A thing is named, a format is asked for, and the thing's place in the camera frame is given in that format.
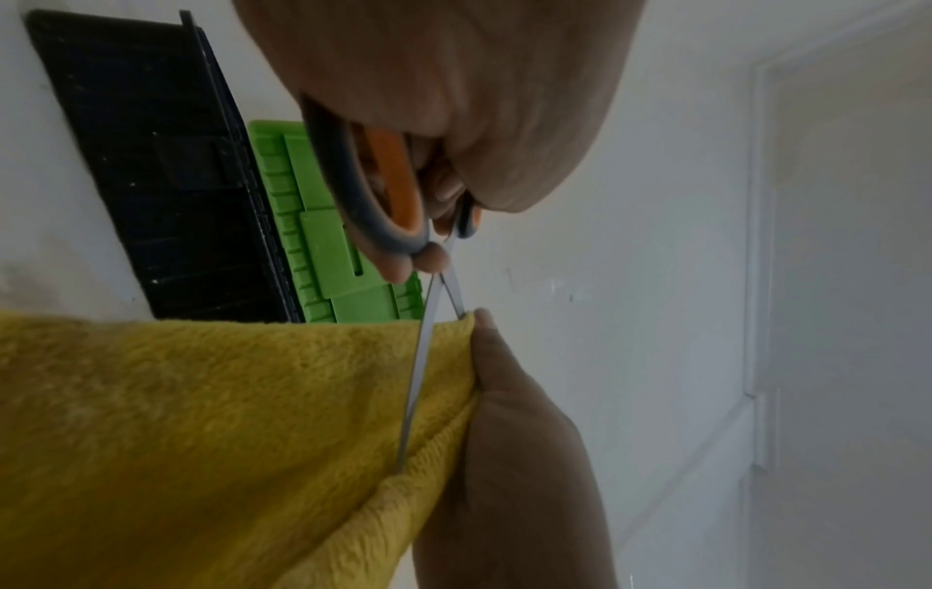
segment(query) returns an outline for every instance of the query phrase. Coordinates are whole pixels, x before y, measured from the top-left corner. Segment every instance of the black plastic crate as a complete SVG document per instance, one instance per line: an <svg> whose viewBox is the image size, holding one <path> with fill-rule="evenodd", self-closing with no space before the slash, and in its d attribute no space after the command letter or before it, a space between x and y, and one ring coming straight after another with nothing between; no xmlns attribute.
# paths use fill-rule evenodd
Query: black plastic crate
<svg viewBox="0 0 932 589"><path fill-rule="evenodd" d="M181 16L25 21L153 314L303 322L246 128Z"/></svg>

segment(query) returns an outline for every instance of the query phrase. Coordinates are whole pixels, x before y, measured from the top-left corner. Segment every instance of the hand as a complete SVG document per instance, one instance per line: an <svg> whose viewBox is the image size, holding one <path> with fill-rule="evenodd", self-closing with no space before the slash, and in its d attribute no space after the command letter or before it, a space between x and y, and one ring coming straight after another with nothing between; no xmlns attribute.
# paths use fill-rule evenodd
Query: hand
<svg viewBox="0 0 932 589"><path fill-rule="evenodd" d="M608 526L573 423L476 312L483 388L460 472L415 542L421 589L617 587Z"/></svg>
<svg viewBox="0 0 932 589"><path fill-rule="evenodd" d="M468 187L519 212L582 159L602 124L645 0L234 0L289 91L355 123L407 133L428 214ZM449 262L375 249L386 279Z"/></svg>

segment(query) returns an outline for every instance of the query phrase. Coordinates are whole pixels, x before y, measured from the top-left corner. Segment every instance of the yellow towel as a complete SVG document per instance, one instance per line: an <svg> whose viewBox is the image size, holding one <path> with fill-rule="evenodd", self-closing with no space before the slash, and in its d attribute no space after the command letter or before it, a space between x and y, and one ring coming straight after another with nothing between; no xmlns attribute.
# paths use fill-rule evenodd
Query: yellow towel
<svg viewBox="0 0 932 589"><path fill-rule="evenodd" d="M0 312L0 587L385 587L474 405L439 325L99 324Z"/></svg>

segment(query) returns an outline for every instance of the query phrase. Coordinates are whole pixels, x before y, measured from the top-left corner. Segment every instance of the yellow fabric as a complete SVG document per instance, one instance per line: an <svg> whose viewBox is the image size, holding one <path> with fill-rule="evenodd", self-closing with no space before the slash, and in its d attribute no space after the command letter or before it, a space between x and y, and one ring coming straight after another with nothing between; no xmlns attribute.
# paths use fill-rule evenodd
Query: yellow fabric
<svg viewBox="0 0 932 589"><path fill-rule="evenodd" d="M0 312L0 587L385 587L451 475L473 320L100 324Z"/></svg>

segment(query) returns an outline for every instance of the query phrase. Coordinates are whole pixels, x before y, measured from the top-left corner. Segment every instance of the scissor blade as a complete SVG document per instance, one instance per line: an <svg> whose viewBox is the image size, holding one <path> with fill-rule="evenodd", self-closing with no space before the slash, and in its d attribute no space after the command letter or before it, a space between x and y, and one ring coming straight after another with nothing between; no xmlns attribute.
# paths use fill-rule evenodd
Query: scissor blade
<svg viewBox="0 0 932 589"><path fill-rule="evenodd" d="M408 387L408 401L405 404L405 417L401 422L401 439L398 442L398 460L396 470L398 474L405 471L405 459L408 456L408 437L411 435L411 423L415 418L415 405L420 395L420 386L424 381L424 369L427 367L427 353L430 351L430 338L434 334L434 318L437 316L437 305L440 303L440 291L444 287L444 280L439 275L430 279L427 287L427 301L424 303L424 318L420 321L420 332L417 334L417 348L415 348L415 365L411 370L411 385Z"/></svg>
<svg viewBox="0 0 932 589"><path fill-rule="evenodd" d="M444 281L449 293L449 301L453 303L453 310L456 312L456 318L462 319L466 316L466 305L463 304L463 294L459 290L459 280L456 278L456 270L452 265L440 273L440 278Z"/></svg>

